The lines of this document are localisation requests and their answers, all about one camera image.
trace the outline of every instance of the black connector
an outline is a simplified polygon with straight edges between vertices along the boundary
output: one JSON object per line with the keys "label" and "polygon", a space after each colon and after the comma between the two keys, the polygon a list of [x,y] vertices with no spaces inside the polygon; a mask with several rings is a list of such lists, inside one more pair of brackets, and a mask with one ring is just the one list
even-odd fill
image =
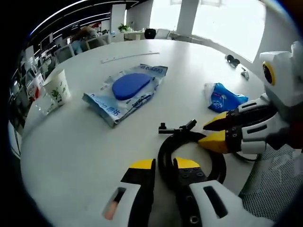
{"label": "black connector", "polygon": [[185,127],[186,127],[187,130],[192,130],[195,127],[196,124],[197,124],[197,121],[195,119],[193,119],[189,123],[187,123],[185,125]]}
{"label": "black connector", "polygon": [[166,125],[164,122],[160,123],[160,127],[159,127],[159,130],[160,129],[166,129]]}
{"label": "black connector", "polygon": [[186,125],[180,126],[178,129],[167,129],[165,123],[161,123],[158,128],[159,134],[174,134],[176,132],[182,132],[182,131],[190,131],[194,126],[196,125],[197,121],[195,119],[191,120]]}

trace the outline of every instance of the white strip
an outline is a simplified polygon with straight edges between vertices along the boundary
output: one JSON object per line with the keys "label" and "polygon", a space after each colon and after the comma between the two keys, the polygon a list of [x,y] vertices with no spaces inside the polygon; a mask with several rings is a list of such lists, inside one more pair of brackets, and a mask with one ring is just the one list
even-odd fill
{"label": "white strip", "polygon": [[18,71],[18,68],[17,68],[16,71],[14,72],[13,76],[16,74],[17,71]]}
{"label": "white strip", "polygon": [[56,38],[59,38],[60,36],[62,36],[62,34],[61,35],[58,35],[58,36],[56,36],[53,40],[55,40]]}
{"label": "white strip", "polygon": [[[37,50],[36,53],[38,53],[41,49]],[[36,55],[36,53],[34,53],[34,55]]]}
{"label": "white strip", "polygon": [[50,25],[52,25],[53,23],[57,22],[58,20],[62,19],[63,17],[60,17],[58,19],[56,19],[54,22],[48,24],[48,26],[46,26],[45,28],[43,28],[41,31],[39,31],[39,33],[41,33],[42,31],[44,31],[45,29],[47,29]]}
{"label": "white strip", "polygon": [[57,15],[58,13],[60,13],[60,12],[62,12],[62,11],[64,11],[64,10],[66,10],[66,9],[68,9],[69,7],[72,7],[72,6],[74,6],[74,5],[77,5],[77,4],[79,4],[79,3],[81,3],[81,2],[84,2],[84,1],[88,1],[88,0],[77,1],[77,2],[75,2],[75,3],[73,3],[73,4],[71,4],[71,5],[66,6],[66,7],[62,8],[61,10],[55,12],[54,14],[52,14],[51,16],[49,16],[47,19],[45,19],[44,21],[42,21],[42,23],[39,24],[39,25],[30,33],[30,35],[31,35],[34,31],[36,31],[42,24],[44,24],[46,21],[48,21],[50,18],[52,18],[53,16],[55,16],[55,15]]}
{"label": "white strip", "polygon": [[107,17],[107,18],[104,18],[104,19],[100,19],[100,20],[94,20],[94,21],[90,21],[90,22],[85,23],[85,24],[83,24],[83,25],[88,25],[88,24],[91,24],[91,23],[94,23],[94,22],[97,22],[97,21],[101,21],[101,20],[108,20],[108,19],[110,19],[110,17]]}
{"label": "white strip", "polygon": [[116,58],[116,57],[106,58],[106,59],[101,60],[101,64],[108,63],[108,62],[111,62],[111,61],[121,60],[121,59],[124,59],[124,58],[131,58],[131,57],[144,56],[144,55],[150,55],[150,54],[160,54],[160,53],[159,52],[148,51],[148,53],[134,54],[134,55],[124,56],[124,57],[120,57],[120,58]]}
{"label": "white strip", "polygon": [[105,15],[105,14],[110,14],[110,13],[101,13],[101,14],[97,14],[97,15],[94,15],[94,16],[91,16],[91,17],[87,17],[87,18],[78,20],[78,21],[76,21],[76,22],[73,22],[73,23],[71,23],[71,24],[69,24],[69,25],[67,25],[67,26],[65,26],[65,27],[63,27],[63,28],[61,28],[61,29],[59,29],[58,31],[54,32],[53,35],[56,34],[56,33],[58,33],[58,32],[60,32],[60,31],[62,31],[63,29],[66,29],[66,28],[69,27],[69,26],[72,26],[73,24],[76,24],[76,23],[80,22],[80,21],[83,21],[83,20],[86,20],[86,19],[89,19],[89,18],[92,18],[92,17],[97,17],[97,16]]}
{"label": "white strip", "polygon": [[106,3],[119,3],[119,2],[136,2],[136,4],[137,4],[139,1],[108,1],[108,2],[102,2],[102,3],[95,4],[94,6],[102,5],[102,4],[106,4]]}
{"label": "white strip", "polygon": [[78,12],[78,11],[80,11],[80,10],[83,10],[83,9],[86,9],[86,8],[89,8],[89,7],[92,7],[92,6],[86,6],[86,7],[83,7],[83,8],[77,9],[77,10],[75,10],[75,11],[71,12],[71,13],[65,14],[63,17],[66,17],[66,16],[68,16],[68,15],[70,15],[70,14],[74,13],[74,12]]}
{"label": "white strip", "polygon": [[135,5],[137,5],[139,2],[136,2],[135,4],[131,5],[131,8],[134,7]]}
{"label": "white strip", "polygon": [[[31,33],[30,33],[30,35],[32,35],[34,31],[36,31],[42,24],[44,24],[44,23],[45,23],[46,21],[48,21],[50,18],[54,17],[55,15],[57,15],[58,13],[60,13],[60,12],[62,12],[62,11],[64,11],[64,10],[66,10],[66,9],[68,9],[68,8],[74,6],[74,5],[77,5],[77,4],[81,3],[81,2],[84,2],[84,1],[88,1],[88,0],[77,1],[77,2],[75,2],[75,3],[73,3],[73,4],[69,5],[69,6],[66,6],[66,7],[62,8],[61,10],[55,12],[54,14],[50,15],[47,19],[45,19],[44,21],[42,21],[42,22],[41,22],[41,23],[40,23],[40,24],[39,24]],[[95,5],[93,5],[93,6],[102,5],[102,4],[107,4],[107,3],[119,3],[119,2],[136,2],[135,4],[137,4],[139,1],[134,1],[134,0],[129,0],[129,1],[125,1],[125,0],[121,0],[121,1],[108,1],[108,2],[98,3],[98,4],[95,4]]]}

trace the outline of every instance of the robotic arm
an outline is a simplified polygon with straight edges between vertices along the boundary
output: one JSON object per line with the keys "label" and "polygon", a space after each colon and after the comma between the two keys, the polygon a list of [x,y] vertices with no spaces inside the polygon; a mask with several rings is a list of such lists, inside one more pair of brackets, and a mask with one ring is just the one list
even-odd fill
{"label": "robotic arm", "polygon": [[199,141],[202,147],[247,154],[262,153],[267,144],[303,148],[303,46],[297,41],[291,50],[260,54],[266,93],[208,122],[204,129],[216,132]]}

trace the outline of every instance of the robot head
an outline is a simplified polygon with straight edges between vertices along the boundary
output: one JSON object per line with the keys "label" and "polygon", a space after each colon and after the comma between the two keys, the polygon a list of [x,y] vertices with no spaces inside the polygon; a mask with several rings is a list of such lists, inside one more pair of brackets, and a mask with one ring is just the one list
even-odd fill
{"label": "robot head", "polygon": [[264,52],[263,74],[259,78],[266,87],[266,93],[279,105],[292,107],[303,102],[303,46],[300,42],[288,51]]}

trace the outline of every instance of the small black item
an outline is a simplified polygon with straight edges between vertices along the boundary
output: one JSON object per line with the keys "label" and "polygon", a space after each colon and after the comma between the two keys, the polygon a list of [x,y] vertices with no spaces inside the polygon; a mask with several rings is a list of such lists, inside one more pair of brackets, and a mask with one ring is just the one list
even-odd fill
{"label": "small black item", "polygon": [[227,60],[227,62],[233,66],[234,68],[236,68],[239,64],[240,64],[240,61],[236,58],[234,58],[232,55],[226,55],[225,56],[225,59]]}
{"label": "small black item", "polygon": [[144,32],[145,39],[154,39],[156,36],[156,30],[152,28],[147,28]]}

